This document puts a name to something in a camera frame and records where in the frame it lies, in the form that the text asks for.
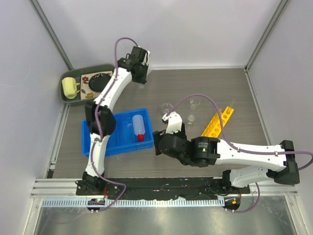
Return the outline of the clear glass beaker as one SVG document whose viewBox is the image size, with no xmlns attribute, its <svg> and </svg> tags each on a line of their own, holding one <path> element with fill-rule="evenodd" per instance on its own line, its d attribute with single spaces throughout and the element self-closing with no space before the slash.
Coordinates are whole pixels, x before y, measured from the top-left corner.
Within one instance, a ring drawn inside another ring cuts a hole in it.
<svg viewBox="0 0 313 235">
<path fill-rule="evenodd" d="M 189 108 L 191 111 L 196 111 L 201 103 L 201 99 L 198 96 L 193 96 L 189 99 Z"/>
</svg>

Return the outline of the blue divided plastic bin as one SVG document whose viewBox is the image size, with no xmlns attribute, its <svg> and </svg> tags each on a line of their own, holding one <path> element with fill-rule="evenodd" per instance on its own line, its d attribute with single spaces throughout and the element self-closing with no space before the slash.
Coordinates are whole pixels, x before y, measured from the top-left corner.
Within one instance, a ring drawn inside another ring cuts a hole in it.
<svg viewBox="0 0 313 235">
<path fill-rule="evenodd" d="M 134 134 L 132 117 L 141 115 L 145 128 L 144 141 L 139 142 Z M 116 120 L 116 127 L 107 143 L 105 156 L 112 156 L 154 146 L 152 124 L 149 112 L 146 108 L 125 111 L 113 115 Z"/>
</svg>

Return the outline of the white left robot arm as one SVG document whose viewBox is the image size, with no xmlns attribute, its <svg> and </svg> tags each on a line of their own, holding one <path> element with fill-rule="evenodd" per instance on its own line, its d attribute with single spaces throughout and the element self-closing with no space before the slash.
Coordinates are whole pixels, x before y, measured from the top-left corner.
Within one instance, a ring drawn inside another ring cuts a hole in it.
<svg viewBox="0 0 313 235">
<path fill-rule="evenodd" d="M 108 84 L 100 95 L 85 104 L 86 122 L 90 132 L 88 165 L 82 179 L 76 181 L 77 195 L 100 195 L 105 187 L 104 159 L 110 135 L 116 127 L 113 108 L 124 88 L 135 82 L 144 85 L 150 52 L 134 46 L 131 53 L 117 61 Z"/>
</svg>

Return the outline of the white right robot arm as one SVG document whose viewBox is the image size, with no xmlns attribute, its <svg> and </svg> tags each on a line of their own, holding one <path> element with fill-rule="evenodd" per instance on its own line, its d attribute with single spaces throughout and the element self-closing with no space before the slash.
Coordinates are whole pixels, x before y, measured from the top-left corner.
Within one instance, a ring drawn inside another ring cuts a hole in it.
<svg viewBox="0 0 313 235">
<path fill-rule="evenodd" d="M 242 169 L 223 172 L 221 188 L 226 193 L 268 179 L 282 185 L 300 182 L 293 142 L 289 140 L 272 146 L 239 144 L 237 148 L 232 148 L 226 141 L 217 138 L 197 137 L 189 141 L 183 130 L 172 134 L 164 130 L 155 131 L 153 138 L 156 155 L 164 154 L 177 159 L 182 165 L 245 165 Z"/>
</svg>

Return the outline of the small clear glass bottle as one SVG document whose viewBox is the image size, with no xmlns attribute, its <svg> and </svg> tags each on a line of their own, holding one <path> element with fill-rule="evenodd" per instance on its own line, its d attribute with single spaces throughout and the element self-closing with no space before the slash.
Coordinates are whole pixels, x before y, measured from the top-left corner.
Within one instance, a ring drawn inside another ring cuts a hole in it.
<svg viewBox="0 0 313 235">
<path fill-rule="evenodd" d="M 195 124 L 195 120 L 196 120 L 195 115 L 193 115 L 193 114 L 188 115 L 187 122 L 186 122 L 187 128 L 189 128 L 189 129 L 193 128 L 193 126 Z"/>
</svg>

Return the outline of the white wash bottle red cap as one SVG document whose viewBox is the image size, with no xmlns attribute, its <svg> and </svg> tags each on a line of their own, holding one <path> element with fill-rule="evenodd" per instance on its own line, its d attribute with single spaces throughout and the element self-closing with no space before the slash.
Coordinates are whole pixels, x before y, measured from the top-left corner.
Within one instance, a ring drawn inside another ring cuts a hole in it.
<svg viewBox="0 0 313 235">
<path fill-rule="evenodd" d="M 134 135 L 137 137 L 139 142 L 143 142 L 145 140 L 145 126 L 142 115 L 135 115 L 132 117 Z"/>
</svg>

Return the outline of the yellow test tube rack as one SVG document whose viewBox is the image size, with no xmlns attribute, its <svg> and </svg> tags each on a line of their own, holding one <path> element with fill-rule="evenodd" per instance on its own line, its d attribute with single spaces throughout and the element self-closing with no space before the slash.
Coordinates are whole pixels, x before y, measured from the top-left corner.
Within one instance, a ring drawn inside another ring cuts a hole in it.
<svg viewBox="0 0 313 235">
<path fill-rule="evenodd" d="M 221 113 L 222 121 L 223 121 L 223 127 L 225 127 L 230 117 L 232 116 L 233 112 L 234 112 L 234 109 L 230 108 L 229 106 L 227 106 L 223 112 L 220 109 L 220 113 Z M 221 123 L 219 120 L 219 114 L 216 113 L 211 119 L 211 121 L 209 122 L 209 124 L 207 125 L 207 127 L 205 128 L 205 130 L 203 131 L 203 133 L 201 134 L 201 136 L 209 137 L 209 138 L 217 138 L 221 134 L 221 132 L 222 132 L 222 129 L 221 129 Z"/>
</svg>

